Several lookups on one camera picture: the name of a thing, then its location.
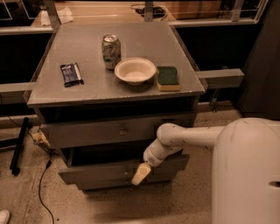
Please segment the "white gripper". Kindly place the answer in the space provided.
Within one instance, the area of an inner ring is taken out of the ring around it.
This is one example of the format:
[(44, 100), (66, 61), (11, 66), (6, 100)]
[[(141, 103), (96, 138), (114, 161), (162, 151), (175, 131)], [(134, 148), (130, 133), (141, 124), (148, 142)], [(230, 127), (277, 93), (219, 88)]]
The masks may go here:
[(151, 166), (161, 165), (171, 152), (171, 146), (162, 144), (158, 139), (154, 140), (144, 151), (143, 161), (145, 163), (138, 166), (131, 183), (138, 186), (151, 172)]

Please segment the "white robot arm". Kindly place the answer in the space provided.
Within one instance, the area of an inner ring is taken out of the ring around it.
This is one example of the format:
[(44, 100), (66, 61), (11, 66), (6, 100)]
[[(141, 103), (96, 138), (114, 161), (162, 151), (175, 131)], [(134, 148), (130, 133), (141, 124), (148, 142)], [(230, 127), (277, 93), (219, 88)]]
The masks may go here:
[(165, 123), (131, 183), (139, 185), (185, 145), (213, 151), (212, 224), (280, 224), (280, 122), (250, 117), (198, 128)]

